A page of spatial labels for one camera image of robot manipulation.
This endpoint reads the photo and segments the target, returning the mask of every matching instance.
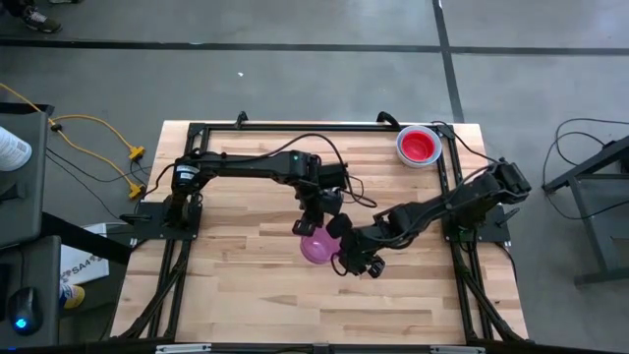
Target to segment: blue light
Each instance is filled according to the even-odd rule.
[[[24,319],[19,319],[16,321],[16,326],[18,328],[24,328],[27,326],[27,322]]]

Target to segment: computer mouse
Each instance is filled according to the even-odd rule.
[[[41,327],[42,314],[37,291],[24,287],[9,298],[7,314],[13,330],[20,335],[31,335]]]

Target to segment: yellow extension cord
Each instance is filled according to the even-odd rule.
[[[39,108],[37,108],[36,105],[34,105],[26,97],[24,97],[21,94],[17,93],[14,89],[9,88],[8,86],[6,86],[4,84],[0,84],[0,88],[7,90],[8,92],[12,93],[13,95],[18,97],[22,101],[26,102],[34,110],[36,110],[38,112],[41,112],[41,110]],[[131,154],[129,155],[129,159],[130,160],[138,160],[138,159],[140,159],[144,155],[144,147],[134,147],[134,146],[132,146],[131,144],[129,144],[129,142],[127,142],[127,140],[122,136],[122,134],[120,134],[109,123],[105,122],[104,120],[102,120],[100,118],[96,118],[96,117],[92,117],[92,116],[88,116],[88,115],[83,115],[83,114],[71,114],[71,115],[59,116],[59,117],[54,118],[54,119],[48,118],[48,124],[50,124],[50,126],[52,127],[53,125],[56,124],[57,121],[64,120],[64,119],[86,119],[86,120],[98,122],[98,123],[104,125],[105,127],[109,128],[109,130],[111,130],[115,135],[117,135],[118,138],[120,138],[120,140],[123,142],[123,144],[125,144],[125,146],[127,146],[129,151],[131,152]],[[90,150],[88,150],[86,148],[83,148],[83,147],[79,147],[78,145],[72,143],[72,141],[70,141],[70,139],[68,139],[68,137],[60,130],[57,131],[56,133],[59,134],[61,136],[61,138],[63,138],[63,140],[66,141],[66,143],[68,143],[68,145],[70,147],[75,148],[78,151],[86,153],[86,154],[88,154],[90,156],[96,157],[96,158],[98,158],[101,161],[107,162],[111,167],[113,167],[116,171],[118,171],[118,173],[120,173],[120,175],[127,181],[127,183],[129,183],[129,188],[131,189],[131,192],[129,193],[129,199],[133,200],[133,199],[139,197],[143,193],[143,190],[145,189],[145,185],[137,185],[137,184],[135,184],[125,174],[125,172],[123,172],[123,170],[121,170],[118,166],[116,166],[116,164],[113,163],[110,159],[108,159],[106,157],[103,157],[103,156],[99,155],[96,152],[90,151]]]

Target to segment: shoe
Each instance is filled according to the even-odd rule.
[[[32,6],[25,9],[22,21],[24,21],[29,29],[43,33],[56,33],[61,30],[61,24],[48,19],[45,15],[39,13],[37,8]]]
[[[83,0],[48,0],[49,3],[53,5],[57,4],[79,4],[83,2]]]

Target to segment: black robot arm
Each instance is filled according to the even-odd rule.
[[[164,201],[165,224],[186,228],[189,197],[198,194],[215,177],[269,178],[293,187],[295,199],[304,211],[295,221],[293,233],[303,236],[312,236],[316,227],[323,226],[325,213],[339,213],[341,191],[347,187],[348,179],[344,165],[322,165],[318,155],[297,150],[261,156],[195,151],[175,161],[172,194]]]
[[[384,260],[376,253],[383,248],[404,249],[429,224],[449,217],[461,229],[474,229],[485,221],[486,213],[498,203],[524,201],[531,186],[515,163],[501,160],[469,184],[462,184],[447,194],[429,201],[394,206],[376,214],[374,224],[353,227],[349,217],[340,213],[326,226],[334,238],[341,238],[338,262],[354,275],[368,271],[378,277]]]

